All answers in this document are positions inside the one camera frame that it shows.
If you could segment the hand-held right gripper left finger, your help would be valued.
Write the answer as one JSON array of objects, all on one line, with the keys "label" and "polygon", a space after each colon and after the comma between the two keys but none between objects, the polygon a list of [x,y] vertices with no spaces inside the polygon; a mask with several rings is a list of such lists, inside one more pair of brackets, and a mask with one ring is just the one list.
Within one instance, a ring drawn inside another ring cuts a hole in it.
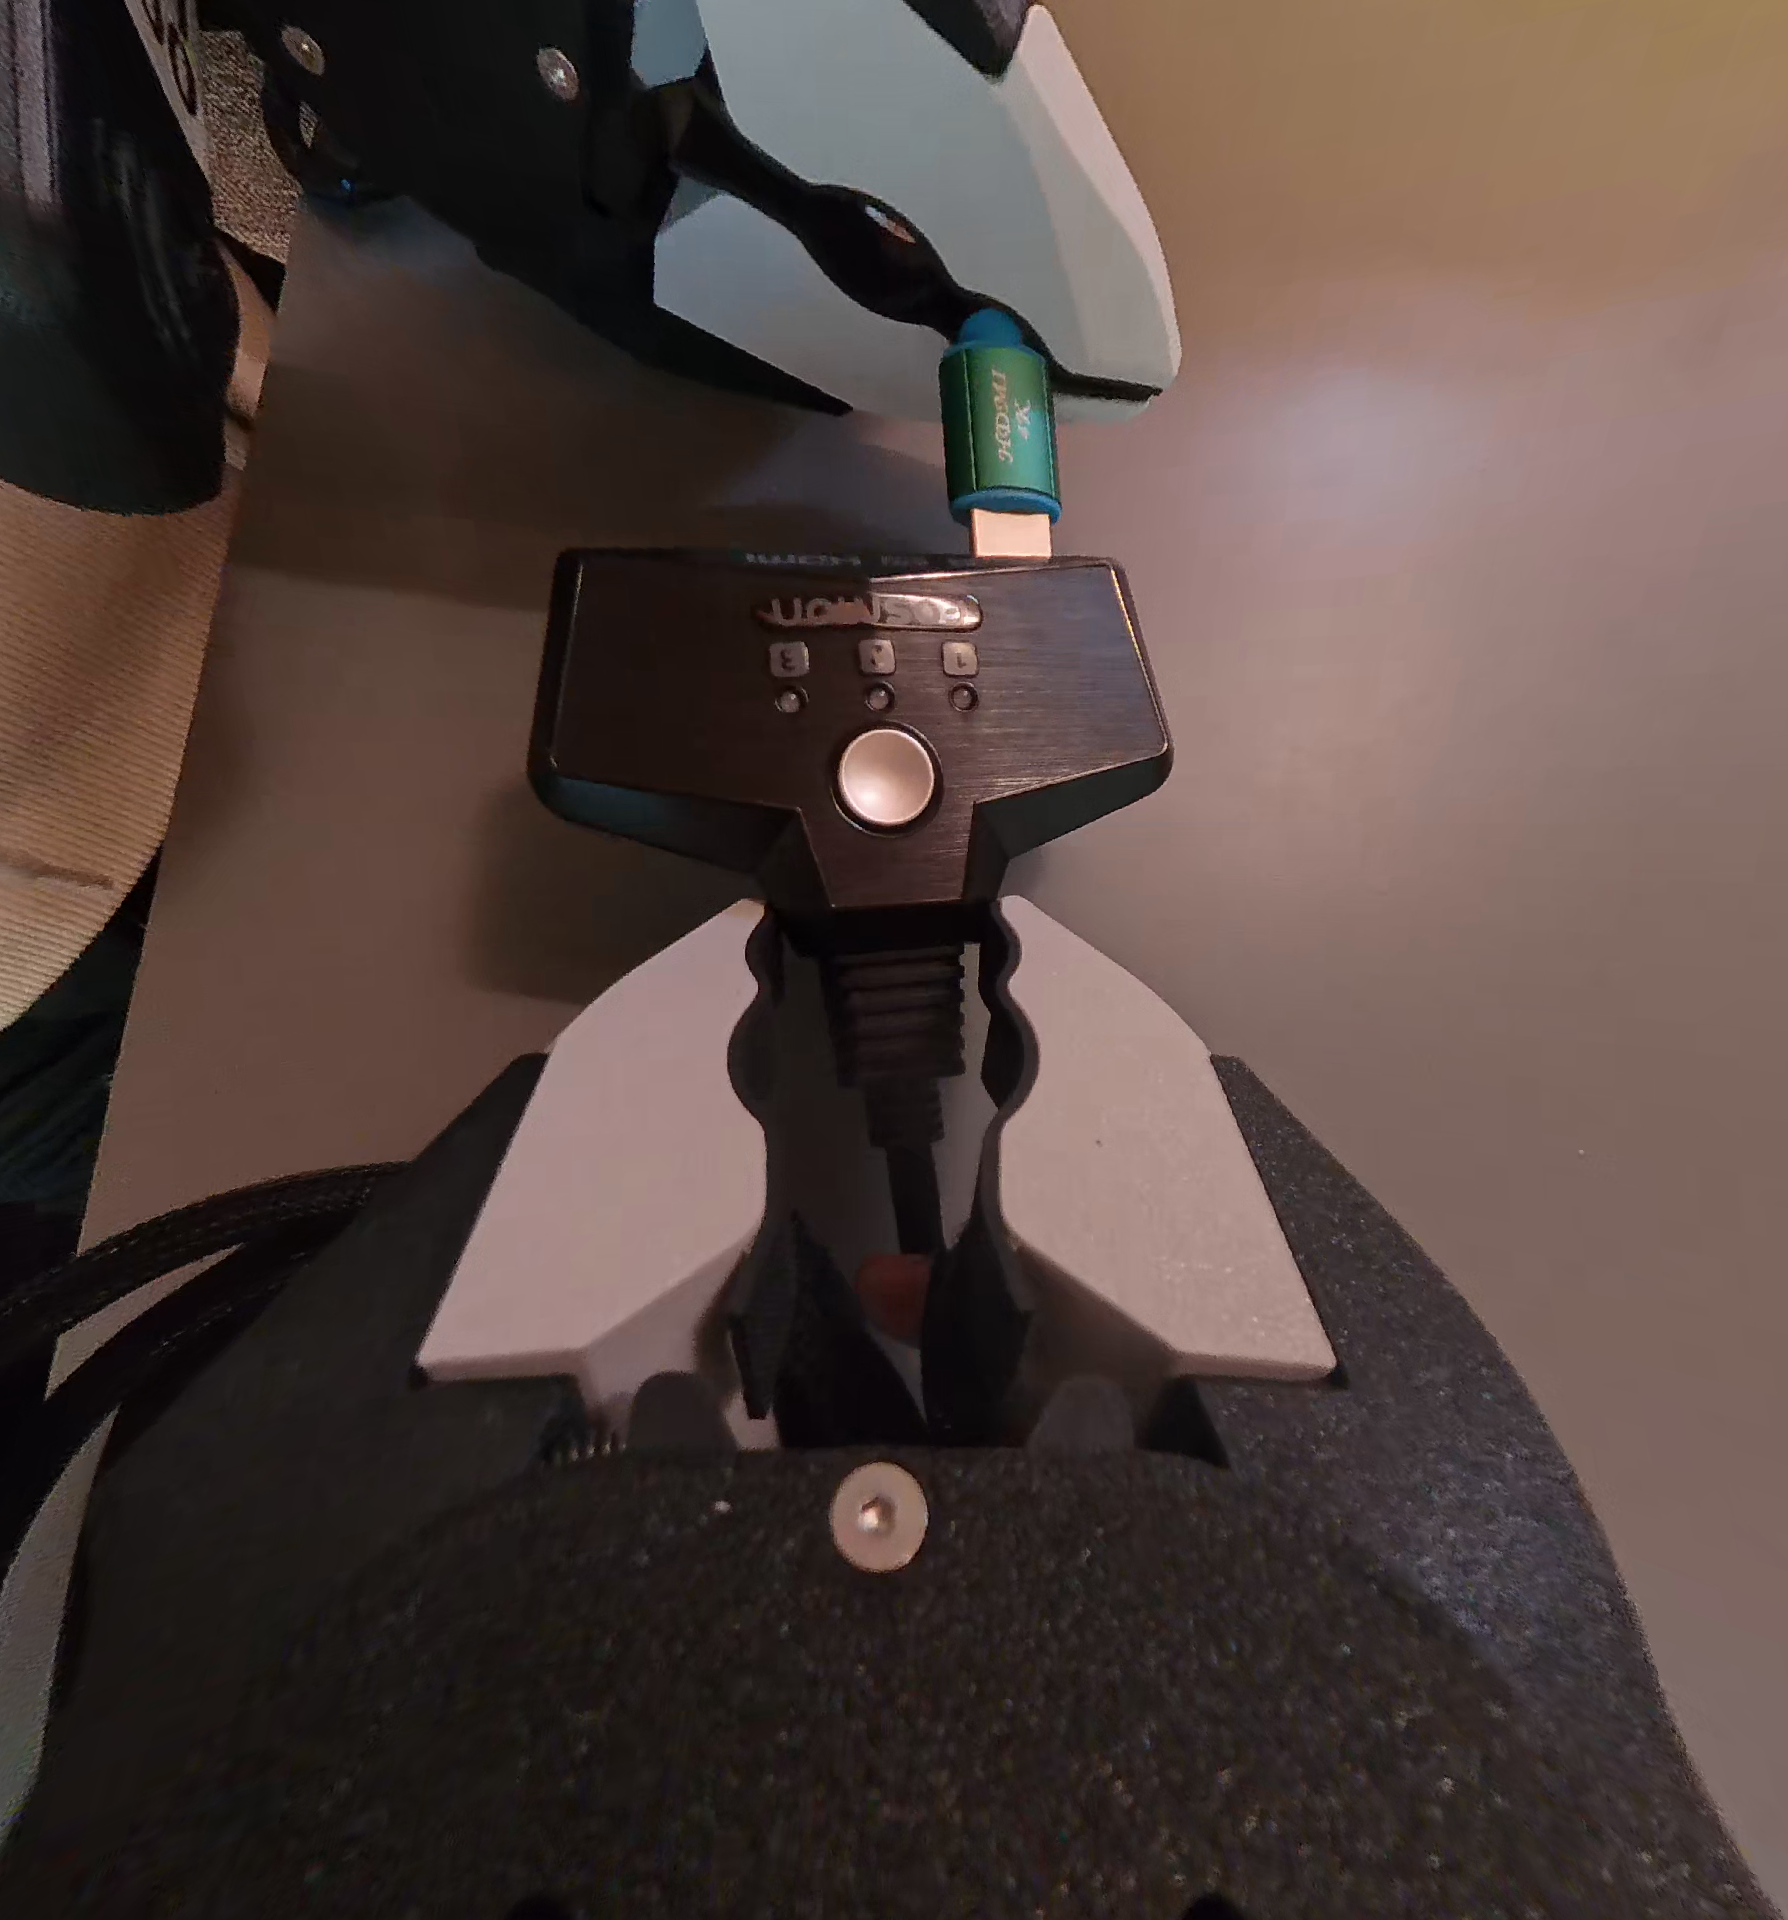
[{"label": "hand-held right gripper left finger", "polygon": [[758,994],[738,900],[556,1036],[416,1364],[436,1385],[734,1385],[722,1298],[763,1227],[763,1123],[730,1051]]}]

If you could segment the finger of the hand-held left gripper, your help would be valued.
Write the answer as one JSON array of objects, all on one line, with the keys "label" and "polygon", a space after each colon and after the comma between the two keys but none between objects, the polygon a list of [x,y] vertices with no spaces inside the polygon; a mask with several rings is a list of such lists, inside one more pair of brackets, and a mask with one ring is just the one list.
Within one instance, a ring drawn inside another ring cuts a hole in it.
[{"label": "finger of the hand-held left gripper", "polygon": [[945,328],[870,310],[787,226],[710,185],[682,187],[655,237],[653,299],[846,410],[903,420],[938,415],[938,362],[985,309],[956,290]]},{"label": "finger of the hand-held left gripper", "polygon": [[[1007,310],[1058,394],[1146,405],[1180,366],[1135,177],[1042,4],[696,6],[738,130],[809,195],[765,211],[860,305]],[[761,207],[761,191],[743,189]]]}]

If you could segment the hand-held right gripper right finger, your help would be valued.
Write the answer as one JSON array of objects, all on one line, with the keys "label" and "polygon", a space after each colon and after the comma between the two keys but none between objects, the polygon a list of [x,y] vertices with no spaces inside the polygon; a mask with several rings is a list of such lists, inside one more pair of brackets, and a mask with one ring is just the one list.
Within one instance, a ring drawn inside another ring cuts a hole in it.
[{"label": "hand-held right gripper right finger", "polygon": [[1029,899],[998,922],[971,1221],[1026,1308],[1011,1381],[1325,1381],[1337,1351],[1202,1036]]}]

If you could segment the black HDMI switch with cable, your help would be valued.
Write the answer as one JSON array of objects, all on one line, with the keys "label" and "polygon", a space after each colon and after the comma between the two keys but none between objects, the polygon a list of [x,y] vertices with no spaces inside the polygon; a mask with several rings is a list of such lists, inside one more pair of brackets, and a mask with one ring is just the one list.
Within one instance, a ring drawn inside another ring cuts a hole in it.
[{"label": "black HDMI switch with cable", "polygon": [[1154,792],[1172,744],[1104,559],[560,555],[528,779],[560,819],[735,873],[765,978],[821,968],[898,1248],[938,1257],[962,951],[1009,863]]}]

